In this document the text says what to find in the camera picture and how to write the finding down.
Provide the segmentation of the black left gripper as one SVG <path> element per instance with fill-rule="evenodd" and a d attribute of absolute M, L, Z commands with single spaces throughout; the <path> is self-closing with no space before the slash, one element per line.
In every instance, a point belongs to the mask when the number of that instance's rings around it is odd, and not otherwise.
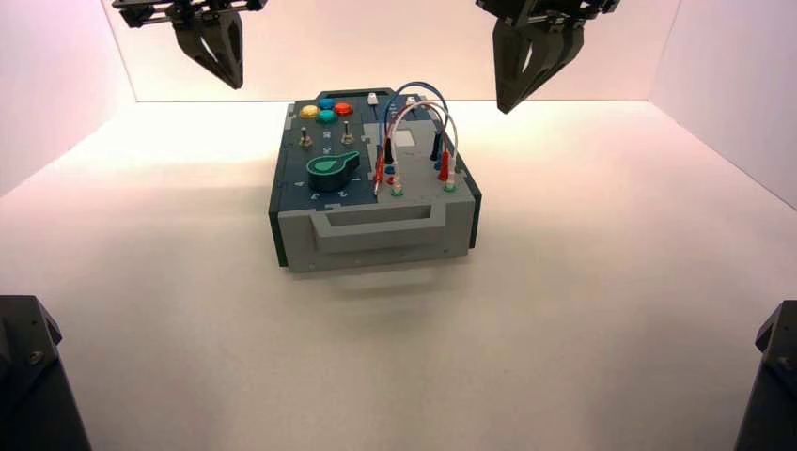
<path fill-rule="evenodd" d="M 238 13 L 260 11 L 267 4 L 267 0 L 117 0 L 112 7 L 130 28 L 173 23 L 177 43 L 190 59 L 231 88 L 240 89 L 242 21 Z"/>

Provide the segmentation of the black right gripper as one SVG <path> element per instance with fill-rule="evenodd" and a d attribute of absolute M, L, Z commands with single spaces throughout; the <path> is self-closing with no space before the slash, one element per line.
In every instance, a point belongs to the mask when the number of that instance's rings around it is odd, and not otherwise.
<path fill-rule="evenodd" d="M 584 26 L 564 24 L 547 33 L 533 22 L 553 18 L 593 20 L 613 13 L 620 0 L 478 0 L 498 22 L 492 32 L 496 100 L 508 114 L 580 53 Z"/>

